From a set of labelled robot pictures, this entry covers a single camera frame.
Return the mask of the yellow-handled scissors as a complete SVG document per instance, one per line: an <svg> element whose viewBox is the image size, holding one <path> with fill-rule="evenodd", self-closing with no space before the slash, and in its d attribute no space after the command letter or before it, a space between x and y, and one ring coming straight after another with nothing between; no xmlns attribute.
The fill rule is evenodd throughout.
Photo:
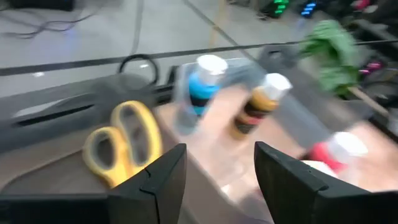
<svg viewBox="0 0 398 224"><path fill-rule="evenodd" d="M160 128L140 101L125 101L111 112L110 125L94 130L82 155L88 168L111 188L144 170L163 154Z"/></svg>

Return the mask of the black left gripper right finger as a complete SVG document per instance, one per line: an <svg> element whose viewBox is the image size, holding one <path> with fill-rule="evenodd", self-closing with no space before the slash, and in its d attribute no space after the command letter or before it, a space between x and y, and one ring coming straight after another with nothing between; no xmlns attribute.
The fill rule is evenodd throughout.
<svg viewBox="0 0 398 224"><path fill-rule="evenodd" d="M398 224L398 191L369 192L260 141L254 167L275 224Z"/></svg>

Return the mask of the blue paint bottle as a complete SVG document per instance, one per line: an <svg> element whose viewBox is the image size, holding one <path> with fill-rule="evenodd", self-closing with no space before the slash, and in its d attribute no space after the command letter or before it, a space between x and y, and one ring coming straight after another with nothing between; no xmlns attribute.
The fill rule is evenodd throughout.
<svg viewBox="0 0 398 224"><path fill-rule="evenodd" d="M221 88L221 79L228 69L226 60L216 55L197 58L194 71L188 77L188 90L193 111L203 116L208 102Z"/></svg>

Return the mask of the potted green striped plant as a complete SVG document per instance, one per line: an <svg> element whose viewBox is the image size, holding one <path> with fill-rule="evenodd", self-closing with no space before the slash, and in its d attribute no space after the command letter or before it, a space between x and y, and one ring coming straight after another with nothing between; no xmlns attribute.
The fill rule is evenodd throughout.
<svg viewBox="0 0 398 224"><path fill-rule="evenodd" d="M358 83L356 42L339 22L318 22L300 44L299 55L318 64L316 79L320 88L336 96L347 94Z"/></svg>

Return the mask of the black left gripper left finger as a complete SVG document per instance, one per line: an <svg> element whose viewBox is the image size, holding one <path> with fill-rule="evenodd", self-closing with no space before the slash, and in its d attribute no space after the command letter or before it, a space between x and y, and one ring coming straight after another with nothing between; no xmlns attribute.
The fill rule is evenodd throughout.
<svg viewBox="0 0 398 224"><path fill-rule="evenodd" d="M177 144L117 187L98 194L2 195L3 224L177 224L187 146Z"/></svg>

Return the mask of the yellow paint bottle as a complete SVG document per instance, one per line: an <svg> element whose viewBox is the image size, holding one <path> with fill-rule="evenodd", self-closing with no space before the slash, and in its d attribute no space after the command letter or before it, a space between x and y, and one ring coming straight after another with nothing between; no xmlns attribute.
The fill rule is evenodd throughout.
<svg viewBox="0 0 398 224"><path fill-rule="evenodd" d="M285 76L268 73L231 120L230 135L235 139L244 139L269 113L278 108L279 101L292 87Z"/></svg>

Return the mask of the red paint bottle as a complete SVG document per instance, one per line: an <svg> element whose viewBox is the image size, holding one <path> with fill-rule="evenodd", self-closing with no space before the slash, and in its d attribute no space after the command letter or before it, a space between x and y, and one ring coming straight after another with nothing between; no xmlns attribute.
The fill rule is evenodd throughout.
<svg viewBox="0 0 398 224"><path fill-rule="evenodd" d="M326 141L315 143L304 158L324 162L332 171L339 173L367 153L368 148L360 138L348 132L336 132Z"/></svg>

